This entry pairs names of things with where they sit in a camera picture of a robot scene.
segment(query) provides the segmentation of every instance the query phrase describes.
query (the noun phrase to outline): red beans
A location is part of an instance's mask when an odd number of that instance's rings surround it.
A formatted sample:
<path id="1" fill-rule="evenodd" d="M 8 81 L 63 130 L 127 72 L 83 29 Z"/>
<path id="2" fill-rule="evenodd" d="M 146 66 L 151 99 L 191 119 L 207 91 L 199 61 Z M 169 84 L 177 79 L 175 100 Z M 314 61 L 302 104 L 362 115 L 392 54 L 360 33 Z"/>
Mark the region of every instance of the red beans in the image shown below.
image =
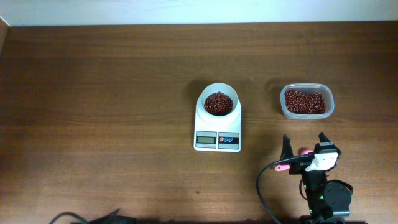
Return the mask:
<path id="1" fill-rule="evenodd" d="M 287 109 L 296 114 L 323 114 L 325 101 L 320 93 L 302 93 L 297 90 L 285 92 Z"/>
<path id="2" fill-rule="evenodd" d="M 211 94 L 205 101 L 205 110 L 215 116 L 225 116 L 234 107 L 231 98 L 222 92 Z"/>

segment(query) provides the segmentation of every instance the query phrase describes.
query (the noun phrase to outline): plastic container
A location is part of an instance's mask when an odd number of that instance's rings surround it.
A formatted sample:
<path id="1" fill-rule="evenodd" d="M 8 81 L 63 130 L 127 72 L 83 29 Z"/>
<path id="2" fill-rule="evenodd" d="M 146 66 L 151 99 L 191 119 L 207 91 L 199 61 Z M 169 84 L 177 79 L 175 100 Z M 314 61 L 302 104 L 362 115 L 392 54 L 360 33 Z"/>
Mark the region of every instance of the plastic container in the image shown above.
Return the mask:
<path id="1" fill-rule="evenodd" d="M 287 90 L 297 90 L 304 93 L 320 93 L 325 100 L 325 113 L 323 114 L 296 114 L 290 112 L 286 107 L 285 92 Z M 322 84 L 316 83 L 297 83 L 285 86 L 280 93 L 280 104 L 282 111 L 287 119 L 323 119 L 329 117 L 335 110 L 335 102 L 330 89 Z"/>

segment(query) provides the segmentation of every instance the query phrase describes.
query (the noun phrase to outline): wood grain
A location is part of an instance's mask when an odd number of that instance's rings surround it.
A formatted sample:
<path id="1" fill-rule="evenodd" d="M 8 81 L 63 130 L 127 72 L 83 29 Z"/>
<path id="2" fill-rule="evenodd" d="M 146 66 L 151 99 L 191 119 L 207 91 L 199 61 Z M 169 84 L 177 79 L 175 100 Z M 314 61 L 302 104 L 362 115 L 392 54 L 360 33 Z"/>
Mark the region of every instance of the wood grain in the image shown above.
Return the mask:
<path id="1" fill-rule="evenodd" d="M 0 223 L 116 208 L 270 220 L 258 172 L 283 134 L 311 149 L 320 131 L 343 152 L 329 179 L 355 189 L 348 219 L 398 222 L 398 22 L 12 27 L 0 68 Z M 192 148 L 195 102 L 214 82 L 241 100 L 240 153 Z M 331 88 L 330 118 L 282 116 L 281 89 L 303 82 Z M 299 180 L 264 175 L 278 217 L 308 214 Z"/>
<path id="2" fill-rule="evenodd" d="M 8 24 L 0 17 L 0 58 L 1 58 L 2 48 L 6 43 L 6 38 L 8 35 L 9 28 L 10 27 L 8 26 Z"/>

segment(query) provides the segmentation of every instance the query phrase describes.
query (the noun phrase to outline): white kitchen scale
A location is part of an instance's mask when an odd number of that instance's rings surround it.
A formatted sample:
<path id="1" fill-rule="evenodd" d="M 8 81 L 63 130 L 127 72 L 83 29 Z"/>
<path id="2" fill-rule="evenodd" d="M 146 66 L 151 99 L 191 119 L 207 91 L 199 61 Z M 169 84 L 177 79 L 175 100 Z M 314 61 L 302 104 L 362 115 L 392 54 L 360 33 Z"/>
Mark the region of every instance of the white kitchen scale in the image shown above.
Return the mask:
<path id="1" fill-rule="evenodd" d="M 209 114 L 204 105 L 213 93 L 227 94 L 234 104 L 232 112 L 225 116 Z M 224 83 L 206 87 L 197 101 L 193 148 L 197 151 L 239 152 L 241 150 L 242 107 L 235 90 Z"/>

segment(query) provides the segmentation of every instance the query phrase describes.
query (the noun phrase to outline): black cable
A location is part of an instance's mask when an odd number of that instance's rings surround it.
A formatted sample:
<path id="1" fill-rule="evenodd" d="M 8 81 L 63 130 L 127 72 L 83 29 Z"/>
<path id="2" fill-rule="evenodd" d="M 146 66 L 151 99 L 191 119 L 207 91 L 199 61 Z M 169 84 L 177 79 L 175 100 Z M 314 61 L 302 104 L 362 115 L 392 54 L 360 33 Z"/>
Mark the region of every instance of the black cable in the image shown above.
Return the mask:
<path id="1" fill-rule="evenodd" d="M 307 199 L 305 198 L 305 196 L 304 196 L 304 194 L 303 194 L 303 190 L 302 190 L 302 188 L 301 188 L 301 185 L 302 185 L 302 184 L 303 184 L 303 179 L 300 180 L 300 184 L 298 185 L 298 189 L 300 189 L 300 195 L 301 195 L 301 197 L 303 197 L 304 200 L 307 200 Z"/>
<path id="2" fill-rule="evenodd" d="M 62 216 L 65 216 L 65 215 L 76 218 L 81 224 L 89 224 L 88 221 L 85 220 L 83 217 L 81 217 L 75 213 L 72 213 L 72 212 L 63 212 L 63 213 L 58 214 L 55 218 L 53 218 L 51 220 L 51 222 L 49 224 L 54 224 L 59 218 L 61 218 Z"/>
<path id="3" fill-rule="evenodd" d="M 300 159 L 300 158 L 304 158 L 304 157 L 308 157 L 308 156 L 309 156 L 309 155 L 307 154 L 307 155 L 296 156 L 296 157 L 292 157 L 292 158 L 289 158 L 289 159 L 284 159 L 284 160 L 279 160 L 279 161 L 272 162 L 272 163 L 266 165 L 266 166 L 260 171 L 259 175 L 257 176 L 257 180 L 256 180 L 257 194 L 259 195 L 259 198 L 260 198 L 260 201 L 261 201 L 262 205 L 263 205 L 264 208 L 267 210 L 267 212 L 269 213 L 269 215 L 271 216 L 271 218 L 272 218 L 277 224 L 282 224 L 282 223 L 276 218 L 276 216 L 273 214 L 273 212 L 269 209 L 269 207 L 268 207 L 266 201 L 264 200 L 264 198 L 263 198 L 262 195 L 261 195 L 261 192 L 260 192 L 260 185 L 259 185 L 260 177 L 261 177 L 262 173 L 263 173 L 264 171 L 266 171 L 266 169 L 268 169 L 268 168 L 270 168 L 270 167 L 272 167 L 272 166 L 276 166 L 276 165 L 279 165 L 279 164 L 281 164 L 281 163 L 289 163 L 289 162 L 292 162 L 292 161 L 294 161 L 294 160 L 297 160 L 297 159 Z"/>

